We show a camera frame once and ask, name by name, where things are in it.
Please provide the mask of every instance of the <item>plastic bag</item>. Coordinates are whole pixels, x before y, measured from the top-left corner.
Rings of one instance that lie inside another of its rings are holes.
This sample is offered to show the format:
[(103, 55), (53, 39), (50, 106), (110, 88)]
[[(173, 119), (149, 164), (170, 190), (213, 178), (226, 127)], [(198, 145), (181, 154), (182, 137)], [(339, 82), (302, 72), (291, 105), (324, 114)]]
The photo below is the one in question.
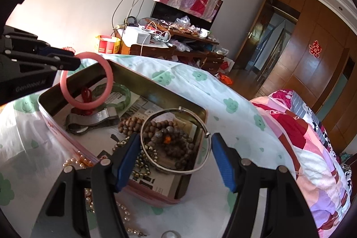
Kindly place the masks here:
[(191, 25), (190, 18), (188, 16), (184, 16), (183, 18), (176, 18), (176, 21), (172, 24), (172, 26), (176, 28), (184, 28), (187, 29)]
[(226, 56), (229, 53), (229, 50), (222, 48), (221, 46), (217, 46), (214, 50), (215, 53), (219, 54), (219, 55), (223, 55)]
[(195, 27), (194, 25), (190, 26), (189, 29), (195, 33), (199, 33), (201, 30), (199, 27)]
[(169, 41), (169, 43), (171, 45), (176, 46), (176, 50), (178, 50), (180, 52), (184, 52), (184, 51), (190, 52), (190, 51), (192, 51), (192, 49), (188, 45), (186, 45), (184, 43), (181, 43), (178, 40), (172, 40), (172, 41)]
[(212, 41), (219, 43), (219, 40), (213, 35), (212, 32), (208, 33), (208, 38), (211, 39)]

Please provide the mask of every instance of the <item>television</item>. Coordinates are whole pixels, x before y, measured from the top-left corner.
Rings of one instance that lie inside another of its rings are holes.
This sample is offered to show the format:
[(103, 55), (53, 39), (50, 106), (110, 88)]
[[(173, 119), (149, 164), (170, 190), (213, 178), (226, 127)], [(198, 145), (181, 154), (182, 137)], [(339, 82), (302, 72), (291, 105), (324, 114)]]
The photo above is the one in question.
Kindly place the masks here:
[(216, 15), (213, 17), (212, 22), (205, 21), (202, 18), (193, 16), (187, 12), (184, 12), (182, 10), (179, 10), (174, 7), (170, 7), (164, 3), (161, 2), (155, 2), (154, 8), (152, 9), (151, 12), (151, 17), (152, 18), (157, 18), (157, 19), (163, 19), (165, 21), (169, 22), (174, 22), (176, 21), (176, 18), (182, 18), (184, 16), (188, 16), (190, 18), (191, 25), (194, 25), (195, 27), (199, 27), (202, 29), (210, 30), (212, 27), (213, 22), (215, 21), (215, 18), (220, 11), (222, 7), (222, 4), (217, 10)]

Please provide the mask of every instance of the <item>red string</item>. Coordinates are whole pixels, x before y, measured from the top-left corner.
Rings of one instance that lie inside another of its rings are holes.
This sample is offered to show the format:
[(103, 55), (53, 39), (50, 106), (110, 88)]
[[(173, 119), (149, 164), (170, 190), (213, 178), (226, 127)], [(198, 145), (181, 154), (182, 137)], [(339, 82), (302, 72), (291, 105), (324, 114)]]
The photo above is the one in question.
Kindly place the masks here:
[[(87, 87), (82, 88), (81, 96), (84, 103), (92, 102), (92, 91)], [(78, 108), (72, 108), (71, 112), (79, 115), (91, 115), (93, 113), (93, 110), (82, 110)]]
[[(87, 87), (83, 87), (81, 91), (82, 99), (84, 103), (92, 102), (92, 91)], [(83, 110), (83, 115), (91, 115), (93, 110)]]

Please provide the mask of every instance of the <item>bed sheet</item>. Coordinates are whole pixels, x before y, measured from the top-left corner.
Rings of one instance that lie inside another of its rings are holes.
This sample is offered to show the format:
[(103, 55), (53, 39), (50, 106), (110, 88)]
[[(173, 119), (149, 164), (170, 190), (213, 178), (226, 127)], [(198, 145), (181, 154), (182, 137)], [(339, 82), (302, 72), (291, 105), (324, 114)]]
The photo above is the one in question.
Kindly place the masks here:
[(350, 206), (351, 187), (335, 156), (324, 146), (319, 134), (295, 112), (293, 91), (281, 90), (286, 102), (276, 94), (251, 100), (263, 119), (289, 152), (295, 167), (296, 183), (312, 212), (320, 238), (336, 229)]
[[(285, 165), (294, 173), (293, 161), (273, 130), (248, 100), (209, 73), (180, 63), (126, 55), (103, 55), (207, 109), (207, 127), (220, 132), (242, 158), (275, 169)], [(95, 63), (83, 60), (79, 69)], [(0, 114), (0, 207), (23, 237), (30, 236), (36, 217), (69, 153), (47, 129), (33, 94), (9, 103)], [(266, 192), (261, 191), (255, 229), (260, 237)], [(175, 230), (182, 237), (221, 237), (236, 195), (222, 183), (212, 154), (194, 174), (183, 200), (173, 207), (155, 208), (126, 193), (119, 200), (132, 212), (136, 228), (161, 237)], [(92, 237), (99, 237), (90, 219)]]

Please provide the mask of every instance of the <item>metal bracelet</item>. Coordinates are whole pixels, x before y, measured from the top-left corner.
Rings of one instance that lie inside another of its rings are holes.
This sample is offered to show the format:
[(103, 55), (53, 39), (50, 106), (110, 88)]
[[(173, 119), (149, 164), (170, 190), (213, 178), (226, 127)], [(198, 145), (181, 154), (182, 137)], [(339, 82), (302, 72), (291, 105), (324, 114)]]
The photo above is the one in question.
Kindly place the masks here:
[(206, 151), (206, 156), (202, 162), (202, 164), (193, 169), (193, 170), (171, 170), (171, 169), (168, 169), (168, 168), (165, 168), (161, 165), (159, 165), (156, 161), (154, 161), (150, 155), (148, 154), (147, 150), (145, 149), (145, 144), (144, 144), (144, 139), (142, 138), (142, 134), (143, 134), (143, 131), (144, 131), (144, 127), (145, 126), (142, 126), (141, 127), (141, 130), (140, 130), (140, 141), (141, 141), (141, 147), (142, 147), (142, 150), (144, 151), (146, 157), (149, 159), (150, 163), (156, 167), (157, 169), (163, 171), (163, 172), (166, 172), (166, 173), (169, 173), (169, 174), (176, 174), (176, 175), (188, 175), (188, 174), (193, 174), (195, 172), (197, 172), (198, 170), (200, 170), (204, 165), (205, 163), (207, 162), (208, 160), (208, 156), (210, 154), (210, 151), (211, 151), (211, 134), (210, 132), (207, 130), (207, 127), (205, 125), (205, 123), (202, 121), (201, 118), (199, 118), (199, 116), (186, 109), (186, 108), (183, 108), (183, 107), (179, 107), (179, 108), (170, 108), (170, 109), (164, 109), (164, 110), (161, 110), (161, 111), (158, 111), (158, 112), (155, 112), (153, 114), (151, 114), (144, 122), (143, 122), (143, 125), (147, 124), (149, 121), (151, 121), (152, 119), (154, 119), (155, 117), (161, 115), (161, 114), (164, 114), (164, 113), (168, 113), (168, 112), (184, 112), (184, 113), (187, 113), (188, 115), (191, 115), (202, 127), (204, 133), (205, 133), (205, 136), (204, 138), (207, 138), (208, 140), (208, 150)]

